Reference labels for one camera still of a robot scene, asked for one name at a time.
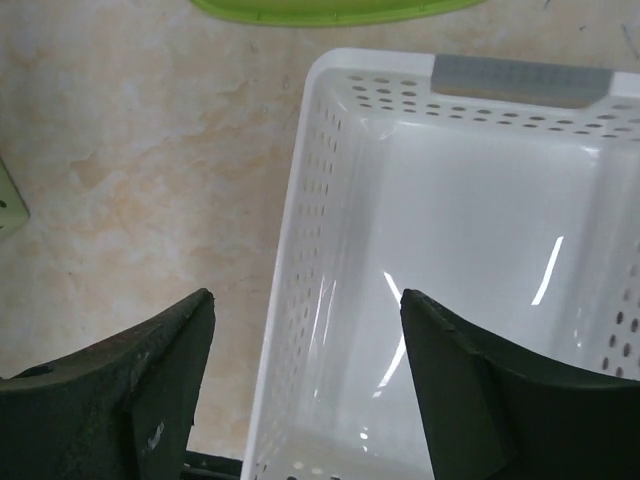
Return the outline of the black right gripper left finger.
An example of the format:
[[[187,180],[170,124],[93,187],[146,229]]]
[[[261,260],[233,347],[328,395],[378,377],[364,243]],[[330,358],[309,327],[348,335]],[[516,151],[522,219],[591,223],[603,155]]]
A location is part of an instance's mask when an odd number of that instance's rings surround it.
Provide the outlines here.
[[[199,289],[2,380],[2,478],[179,478],[214,330],[214,297]]]

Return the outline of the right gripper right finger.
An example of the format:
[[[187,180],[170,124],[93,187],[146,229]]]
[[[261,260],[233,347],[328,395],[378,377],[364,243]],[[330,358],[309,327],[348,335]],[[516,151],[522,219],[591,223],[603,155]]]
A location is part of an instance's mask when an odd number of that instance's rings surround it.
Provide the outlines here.
[[[638,478],[638,382],[537,354],[419,290],[400,314],[435,478]]]

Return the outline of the white perforated basket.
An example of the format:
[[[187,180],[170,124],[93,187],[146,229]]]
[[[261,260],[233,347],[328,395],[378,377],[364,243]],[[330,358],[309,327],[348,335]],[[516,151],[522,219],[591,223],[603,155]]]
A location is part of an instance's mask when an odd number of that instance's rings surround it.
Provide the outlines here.
[[[639,78],[336,49],[303,94],[245,479],[433,475],[405,290],[639,382]]]

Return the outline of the lime green plastic tub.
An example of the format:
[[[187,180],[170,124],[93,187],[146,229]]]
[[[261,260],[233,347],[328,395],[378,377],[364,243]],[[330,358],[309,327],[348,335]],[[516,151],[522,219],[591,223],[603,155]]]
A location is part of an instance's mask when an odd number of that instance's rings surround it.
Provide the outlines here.
[[[193,0],[220,20],[278,27],[364,26],[466,9],[479,0]]]

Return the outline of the light green perforated basket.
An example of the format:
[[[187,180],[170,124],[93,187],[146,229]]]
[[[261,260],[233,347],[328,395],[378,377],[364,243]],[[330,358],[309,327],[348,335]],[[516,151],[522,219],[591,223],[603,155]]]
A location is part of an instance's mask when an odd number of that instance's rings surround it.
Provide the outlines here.
[[[4,241],[30,218],[29,210],[4,161],[1,161],[0,204],[0,240]]]

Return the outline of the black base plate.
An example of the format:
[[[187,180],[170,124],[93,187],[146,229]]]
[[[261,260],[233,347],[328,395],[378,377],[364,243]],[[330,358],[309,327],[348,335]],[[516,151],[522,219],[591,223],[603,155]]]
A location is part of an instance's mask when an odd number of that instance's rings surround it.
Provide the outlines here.
[[[239,480],[243,462],[239,459],[187,451],[180,480]]]

